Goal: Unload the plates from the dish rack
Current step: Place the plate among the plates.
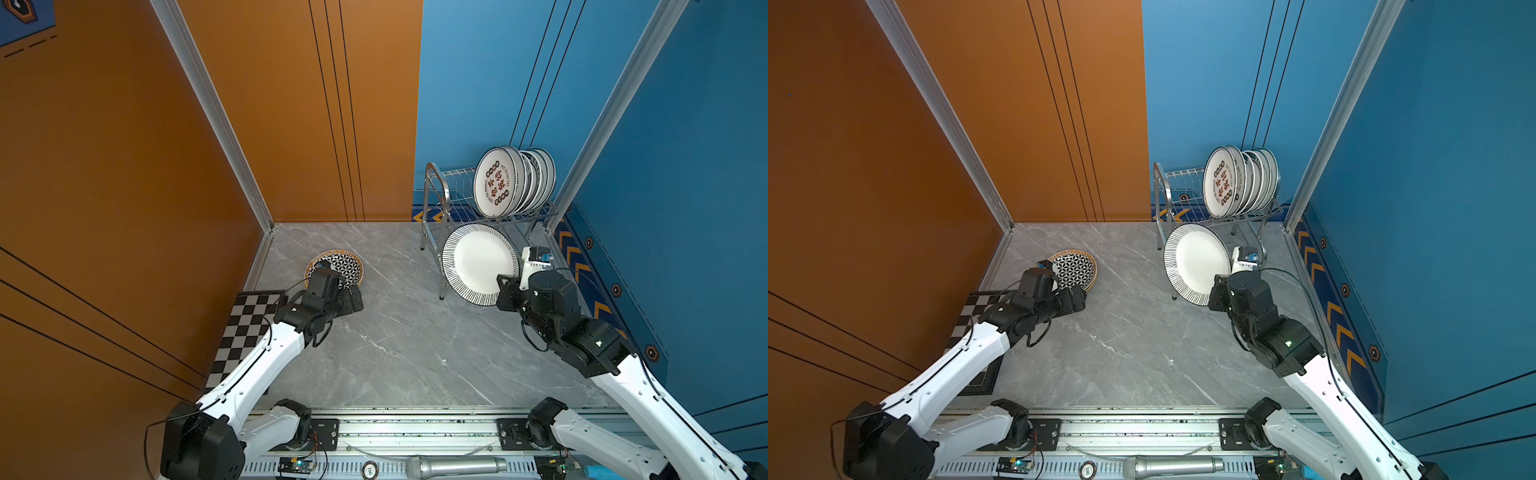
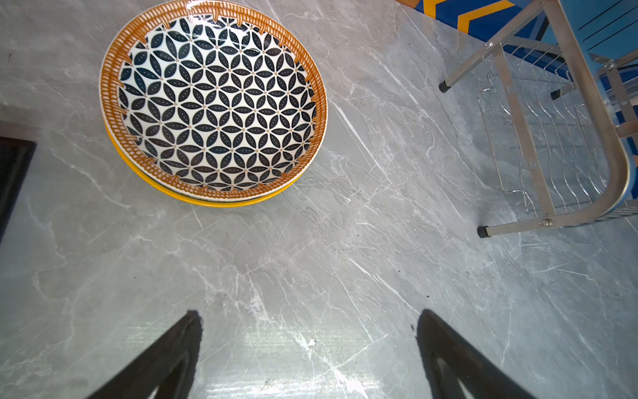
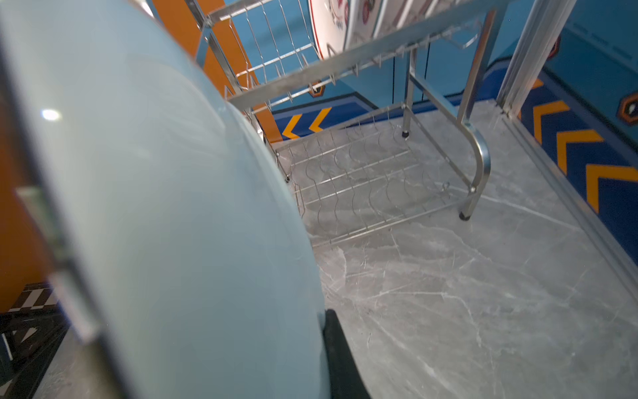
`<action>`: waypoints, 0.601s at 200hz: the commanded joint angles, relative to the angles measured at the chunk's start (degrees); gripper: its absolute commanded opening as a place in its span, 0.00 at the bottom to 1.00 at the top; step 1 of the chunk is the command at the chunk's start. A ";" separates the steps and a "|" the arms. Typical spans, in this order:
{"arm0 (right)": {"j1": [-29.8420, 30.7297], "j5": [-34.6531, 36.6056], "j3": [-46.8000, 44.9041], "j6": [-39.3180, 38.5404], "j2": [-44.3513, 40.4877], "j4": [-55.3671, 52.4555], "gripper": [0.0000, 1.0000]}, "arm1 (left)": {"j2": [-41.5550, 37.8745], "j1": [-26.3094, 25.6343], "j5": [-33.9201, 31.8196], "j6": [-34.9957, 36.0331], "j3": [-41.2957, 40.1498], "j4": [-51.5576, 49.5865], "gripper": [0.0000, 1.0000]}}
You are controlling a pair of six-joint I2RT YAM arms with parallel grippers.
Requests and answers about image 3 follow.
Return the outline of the white red patterned plate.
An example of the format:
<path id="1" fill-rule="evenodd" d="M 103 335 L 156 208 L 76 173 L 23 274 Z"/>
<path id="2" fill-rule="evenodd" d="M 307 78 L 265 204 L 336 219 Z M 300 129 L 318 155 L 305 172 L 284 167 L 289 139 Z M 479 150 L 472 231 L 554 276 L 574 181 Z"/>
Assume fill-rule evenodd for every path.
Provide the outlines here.
<path id="1" fill-rule="evenodd" d="M 321 60 L 354 46 L 363 1 L 310 0 L 308 2 L 317 54 Z"/>

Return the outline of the silver wire dish rack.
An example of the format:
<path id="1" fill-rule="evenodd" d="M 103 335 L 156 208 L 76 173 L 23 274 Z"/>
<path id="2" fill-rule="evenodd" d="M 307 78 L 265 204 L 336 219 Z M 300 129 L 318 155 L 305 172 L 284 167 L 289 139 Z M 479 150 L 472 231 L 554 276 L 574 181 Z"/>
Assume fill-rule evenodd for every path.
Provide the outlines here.
<path id="1" fill-rule="evenodd" d="M 459 207 L 490 158 L 470 114 L 506 1 L 363 1 L 321 60 L 309 1 L 188 1 L 223 95 L 272 152 L 316 248 Z"/>

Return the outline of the white deep plate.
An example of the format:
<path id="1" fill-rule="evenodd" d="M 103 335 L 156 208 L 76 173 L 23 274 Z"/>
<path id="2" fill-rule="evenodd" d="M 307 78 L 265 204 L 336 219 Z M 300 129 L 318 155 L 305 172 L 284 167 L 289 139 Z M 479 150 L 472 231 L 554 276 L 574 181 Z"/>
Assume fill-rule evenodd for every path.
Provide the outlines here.
<path id="1" fill-rule="evenodd" d="M 31 159 L 132 398 L 328 398 L 319 270 L 258 133 L 132 1 L 4 1 Z"/>

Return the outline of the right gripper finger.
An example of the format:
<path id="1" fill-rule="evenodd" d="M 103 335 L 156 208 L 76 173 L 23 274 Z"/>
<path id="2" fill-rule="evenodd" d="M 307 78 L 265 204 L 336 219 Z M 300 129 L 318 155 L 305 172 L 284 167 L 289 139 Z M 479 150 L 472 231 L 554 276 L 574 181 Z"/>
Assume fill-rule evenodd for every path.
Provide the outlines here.
<path id="1" fill-rule="evenodd" d="M 323 329 L 324 345 L 333 399 L 371 399 L 334 309 L 327 309 Z"/>

